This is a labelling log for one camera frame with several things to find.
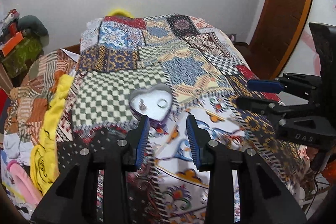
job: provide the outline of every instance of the cable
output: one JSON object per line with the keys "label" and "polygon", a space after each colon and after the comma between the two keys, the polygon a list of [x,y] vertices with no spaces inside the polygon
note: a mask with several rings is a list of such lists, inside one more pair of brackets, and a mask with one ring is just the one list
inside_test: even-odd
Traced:
{"label": "cable", "polygon": [[321,182],[321,181],[316,181],[318,184],[324,184],[324,185],[330,185],[330,183],[325,183],[325,182]]}
{"label": "cable", "polygon": [[309,207],[308,207],[308,210],[306,211],[306,215],[307,215],[307,213],[309,212],[310,207],[311,207],[311,205],[313,204],[313,202],[314,202],[314,200],[315,200],[315,198],[316,198],[317,192],[319,191],[319,185],[317,184],[317,181],[316,181],[316,176],[317,176],[318,173],[319,173],[319,172],[316,171],[316,173],[315,173],[315,175],[314,175],[314,183],[315,183],[315,186],[316,186],[316,192],[315,192],[315,194],[314,194],[313,200],[311,201],[311,203],[310,203],[310,205],[309,205]]}

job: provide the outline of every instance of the printed fabric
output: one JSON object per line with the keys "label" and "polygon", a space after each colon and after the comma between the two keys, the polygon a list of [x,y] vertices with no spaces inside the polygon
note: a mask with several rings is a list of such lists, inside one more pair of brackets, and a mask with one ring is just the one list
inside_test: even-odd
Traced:
{"label": "printed fabric", "polygon": [[12,89],[9,96],[11,103],[4,124],[1,178],[7,196],[27,219],[30,219],[36,205],[25,200],[20,187],[15,185],[12,175],[6,170],[6,165],[11,160],[16,160],[27,176],[30,174],[31,151],[39,144],[44,116],[55,96],[59,79],[76,68],[77,64],[62,50],[51,52],[31,65],[21,86]]}
{"label": "printed fabric", "polygon": [[80,52],[85,51],[98,43],[98,35],[103,18],[96,18],[86,24],[86,31],[82,33],[80,39]]}
{"label": "printed fabric", "polygon": [[56,127],[63,113],[65,98],[68,95],[73,77],[62,75],[50,108],[46,111],[39,134],[39,144],[31,151],[30,177],[34,186],[43,195],[58,177],[56,160]]}
{"label": "printed fabric", "polygon": [[[222,31],[185,15],[105,17],[101,25],[95,34],[98,43],[86,49],[91,54],[81,54],[82,69],[73,81],[57,129],[60,172],[75,163],[80,149],[104,150],[135,128],[129,94],[162,82],[173,91],[171,113],[163,128],[150,129],[142,168],[126,178],[133,223],[204,222],[209,173],[198,172],[193,164],[185,125],[189,114],[195,116],[199,128],[228,148],[254,148],[294,193],[309,168],[305,150],[276,140],[264,116],[237,109],[239,95],[280,100],[275,94],[247,89],[247,81],[256,76]],[[239,186],[235,172],[232,177],[237,222]],[[104,183],[108,182],[101,171],[100,222]]]}

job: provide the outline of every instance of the red fabric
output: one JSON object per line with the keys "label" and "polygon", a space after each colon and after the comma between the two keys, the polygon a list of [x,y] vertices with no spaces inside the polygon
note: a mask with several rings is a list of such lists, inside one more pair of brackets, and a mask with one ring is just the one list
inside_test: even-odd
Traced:
{"label": "red fabric", "polygon": [[146,30],[146,22],[142,18],[125,18],[118,16],[106,16],[104,21],[115,21],[119,23],[123,23],[125,25],[131,26],[133,28]]}
{"label": "red fabric", "polygon": [[7,94],[4,92],[3,89],[0,89],[0,114],[3,110],[3,106],[5,104],[5,101],[7,100],[8,96]]}
{"label": "red fabric", "polygon": [[[244,75],[245,78],[249,79],[258,79],[258,77],[244,65],[237,65],[236,68]],[[275,93],[261,92],[268,100],[280,101],[280,98]]]}
{"label": "red fabric", "polygon": [[322,172],[323,177],[330,183],[336,182],[336,160],[327,164],[327,167]]}

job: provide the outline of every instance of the yellow towel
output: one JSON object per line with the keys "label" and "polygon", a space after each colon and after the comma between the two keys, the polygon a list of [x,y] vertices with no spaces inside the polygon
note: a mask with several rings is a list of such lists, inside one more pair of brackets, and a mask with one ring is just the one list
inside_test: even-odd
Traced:
{"label": "yellow towel", "polygon": [[35,187],[43,195],[58,176],[56,158],[56,127],[63,113],[65,98],[70,90],[70,75],[62,75],[50,108],[45,112],[43,126],[39,135],[40,144],[36,145],[30,155],[30,177]]}

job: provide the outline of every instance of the metal screw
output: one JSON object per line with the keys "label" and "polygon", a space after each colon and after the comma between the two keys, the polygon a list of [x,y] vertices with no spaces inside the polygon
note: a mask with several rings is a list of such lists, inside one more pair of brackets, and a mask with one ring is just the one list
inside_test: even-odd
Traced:
{"label": "metal screw", "polygon": [[83,155],[83,156],[86,156],[88,153],[90,153],[90,150],[88,148],[83,148],[80,151],[80,154]]}
{"label": "metal screw", "polygon": [[281,119],[279,121],[279,125],[284,126],[285,124],[286,124],[286,120],[285,119]]}
{"label": "metal screw", "polygon": [[121,147],[127,145],[127,140],[120,140],[120,141],[118,141],[118,145],[121,146]]}
{"label": "metal screw", "polygon": [[246,153],[250,156],[254,156],[257,152],[252,148],[248,148],[246,149]]}
{"label": "metal screw", "polygon": [[218,142],[215,141],[215,140],[210,140],[210,141],[208,142],[208,145],[210,145],[211,147],[216,147],[216,146],[218,145]]}

